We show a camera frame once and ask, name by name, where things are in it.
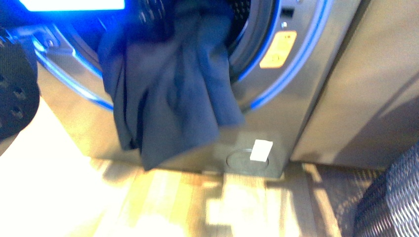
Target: warning sticker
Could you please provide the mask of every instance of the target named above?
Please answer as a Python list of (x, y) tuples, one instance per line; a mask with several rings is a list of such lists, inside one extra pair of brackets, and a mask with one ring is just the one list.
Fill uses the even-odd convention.
[(280, 68), (288, 58), (293, 48), (296, 31), (280, 31), (275, 34), (274, 40), (269, 46), (268, 51), (259, 63), (260, 68)]

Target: washing machine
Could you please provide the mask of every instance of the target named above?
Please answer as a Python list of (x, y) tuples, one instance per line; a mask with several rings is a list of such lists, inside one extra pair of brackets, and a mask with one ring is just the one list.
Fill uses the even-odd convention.
[[(278, 178), (313, 110), (360, 0), (229, 0), (231, 86), (246, 115), (211, 145), (171, 158), (161, 168)], [(109, 14), (7, 28), (30, 37), (38, 61), (80, 96), (112, 112), (97, 58)], [(255, 146), (256, 140), (272, 147)], [(251, 160), (252, 153), (265, 153)]]

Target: blue led light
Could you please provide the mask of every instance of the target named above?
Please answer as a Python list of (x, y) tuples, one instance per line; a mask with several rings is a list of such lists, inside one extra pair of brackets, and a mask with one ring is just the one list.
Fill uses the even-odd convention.
[(125, 0), (20, 0), (29, 11), (122, 10)]

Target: navy garment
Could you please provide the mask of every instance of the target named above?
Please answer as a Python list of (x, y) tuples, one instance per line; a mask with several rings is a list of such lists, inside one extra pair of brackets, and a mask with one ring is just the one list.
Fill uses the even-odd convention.
[(179, 0), (173, 35), (150, 42), (116, 25), (103, 36), (99, 61), (124, 150), (140, 149), (145, 170), (217, 140), (219, 126), (244, 116), (231, 91), (229, 6), (217, 0)]

